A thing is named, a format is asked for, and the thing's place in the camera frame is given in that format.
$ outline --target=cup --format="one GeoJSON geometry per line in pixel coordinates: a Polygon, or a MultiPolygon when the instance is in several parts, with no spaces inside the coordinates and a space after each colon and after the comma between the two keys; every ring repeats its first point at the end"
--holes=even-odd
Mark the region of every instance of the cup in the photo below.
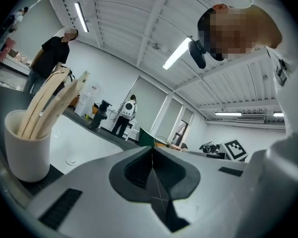
{"type": "Polygon", "coordinates": [[[50,169],[51,133],[40,139],[23,139],[17,135],[25,110],[15,110],[4,120],[4,143],[9,167],[20,180],[42,180],[50,169]]]}

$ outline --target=ceiling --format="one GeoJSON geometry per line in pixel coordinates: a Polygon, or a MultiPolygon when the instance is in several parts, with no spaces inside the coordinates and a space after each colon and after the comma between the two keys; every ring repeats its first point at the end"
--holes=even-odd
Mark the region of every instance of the ceiling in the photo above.
{"type": "Polygon", "coordinates": [[[227,118],[216,117],[215,112],[241,111],[264,114],[265,124],[285,129],[283,118],[273,117],[273,112],[281,109],[265,48],[221,62],[207,55],[205,69],[199,69],[187,51],[169,70],[162,68],[187,36],[197,39],[199,18],[220,2],[234,7],[251,4],[251,0],[51,0],[61,23],[79,30],[80,41],[158,79],[207,120],[227,122],[227,118]],[[75,2],[81,4],[88,33],[82,29],[75,2]]]}

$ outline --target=black pants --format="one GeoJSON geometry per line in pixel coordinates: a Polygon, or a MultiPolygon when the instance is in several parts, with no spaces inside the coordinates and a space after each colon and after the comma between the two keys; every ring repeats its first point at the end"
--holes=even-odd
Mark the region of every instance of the black pants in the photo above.
{"type": "Polygon", "coordinates": [[[118,137],[123,137],[125,129],[127,128],[127,125],[129,123],[129,119],[125,118],[125,117],[118,117],[118,120],[115,124],[115,127],[113,128],[113,130],[111,131],[111,133],[113,135],[116,135],[116,132],[118,130],[118,128],[121,126],[118,137]]]}

